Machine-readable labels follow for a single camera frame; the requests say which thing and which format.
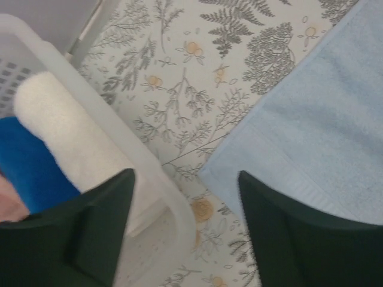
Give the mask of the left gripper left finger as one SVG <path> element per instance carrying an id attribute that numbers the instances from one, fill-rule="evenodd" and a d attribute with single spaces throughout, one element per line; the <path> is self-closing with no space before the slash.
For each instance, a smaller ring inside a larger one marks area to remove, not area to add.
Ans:
<path id="1" fill-rule="evenodd" d="M 112 286 L 135 185 L 125 169 L 98 187 L 1 224 L 1 286 Z"/>

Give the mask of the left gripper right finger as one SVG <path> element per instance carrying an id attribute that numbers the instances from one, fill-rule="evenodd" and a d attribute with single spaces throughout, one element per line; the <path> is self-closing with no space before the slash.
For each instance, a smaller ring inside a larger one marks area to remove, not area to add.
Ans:
<path id="1" fill-rule="evenodd" d="M 309 207 L 246 171 L 238 185 L 262 286 L 382 286 L 382 226 Z"/>

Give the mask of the pink towel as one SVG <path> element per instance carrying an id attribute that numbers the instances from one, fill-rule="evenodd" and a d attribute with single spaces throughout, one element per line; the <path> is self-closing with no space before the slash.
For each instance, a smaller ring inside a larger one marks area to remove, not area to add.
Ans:
<path id="1" fill-rule="evenodd" d="M 29 210 L 22 202 L 13 185 L 1 175 L 1 222 L 17 222 L 29 215 Z"/>

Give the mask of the light blue towel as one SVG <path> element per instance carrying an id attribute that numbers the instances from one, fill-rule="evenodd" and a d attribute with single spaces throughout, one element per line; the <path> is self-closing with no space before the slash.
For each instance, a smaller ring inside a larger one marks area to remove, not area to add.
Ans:
<path id="1" fill-rule="evenodd" d="M 237 178 L 382 224 L 382 2 L 359 1 L 218 146 L 199 178 L 238 217 Z"/>

